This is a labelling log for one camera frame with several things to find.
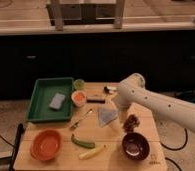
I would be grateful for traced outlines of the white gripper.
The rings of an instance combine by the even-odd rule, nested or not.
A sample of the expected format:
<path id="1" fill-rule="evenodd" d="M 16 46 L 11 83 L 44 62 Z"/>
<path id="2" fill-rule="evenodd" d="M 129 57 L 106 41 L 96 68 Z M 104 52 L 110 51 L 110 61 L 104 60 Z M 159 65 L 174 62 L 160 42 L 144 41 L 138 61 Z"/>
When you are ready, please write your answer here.
<path id="1" fill-rule="evenodd" d="M 123 131 L 123 124 L 128 117 L 128 111 L 119 111 L 118 117 L 111 123 L 111 128 L 117 134 L 120 134 Z"/>

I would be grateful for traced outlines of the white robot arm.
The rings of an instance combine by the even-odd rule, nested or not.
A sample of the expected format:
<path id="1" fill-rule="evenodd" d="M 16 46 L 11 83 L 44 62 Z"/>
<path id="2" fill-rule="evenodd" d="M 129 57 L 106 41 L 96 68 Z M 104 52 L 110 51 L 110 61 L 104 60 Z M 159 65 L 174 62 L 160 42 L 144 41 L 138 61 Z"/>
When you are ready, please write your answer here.
<path id="1" fill-rule="evenodd" d="M 147 90 L 145 79 L 139 73 L 118 83 L 112 101 L 119 111 L 127 111 L 135 102 L 195 133 L 195 104 Z"/>

